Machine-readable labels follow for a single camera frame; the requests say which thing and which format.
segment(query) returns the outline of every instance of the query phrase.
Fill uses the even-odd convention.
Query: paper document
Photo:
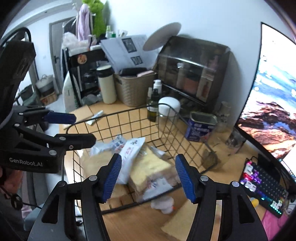
[[[144,51],[143,45],[147,40],[146,35],[133,35],[122,38],[104,39],[101,47],[105,52],[116,74],[124,68],[153,67],[157,50]]]

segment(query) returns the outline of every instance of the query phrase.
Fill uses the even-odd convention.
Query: white wall
[[[75,10],[67,10],[53,14],[27,26],[31,32],[32,42],[36,51],[35,61],[39,78],[43,74],[54,74],[49,47],[49,24],[76,16],[76,14],[77,12]]]
[[[109,0],[114,29],[149,36],[161,26],[180,22],[180,34],[230,47],[231,57],[218,102],[232,105],[230,124],[238,118],[256,72],[261,22],[292,34],[264,0]]]

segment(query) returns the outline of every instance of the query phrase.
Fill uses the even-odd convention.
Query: pink cloth
[[[288,217],[284,213],[280,218],[277,218],[271,212],[266,211],[262,219],[262,224],[265,229],[268,240],[272,240],[281,227],[285,224]]]
[[[88,40],[88,36],[91,34],[89,28],[89,7],[87,4],[82,4],[79,11],[78,20],[78,41]]]
[[[28,185],[27,185],[27,172],[23,173],[22,176],[22,200],[23,202],[30,203],[28,195]],[[22,218],[25,219],[32,212],[30,206],[24,205],[22,207]]]

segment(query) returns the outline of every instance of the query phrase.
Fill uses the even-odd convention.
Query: green plush toy
[[[104,8],[104,4],[100,2],[100,0],[82,0],[83,3],[86,3],[89,6],[89,10],[91,13],[95,13],[94,19],[94,31],[93,34],[98,38],[101,34],[106,33],[106,25],[104,23],[102,10]]]

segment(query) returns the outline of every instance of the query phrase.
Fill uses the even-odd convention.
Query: pink clothing
[[[281,218],[277,218],[269,211],[266,211],[262,219],[262,224],[265,229],[268,240],[272,240],[281,227],[285,224],[288,217],[284,213]]]
[[[88,40],[88,36],[91,34],[89,28],[89,7],[87,4],[82,4],[79,11],[78,20],[78,41]]]

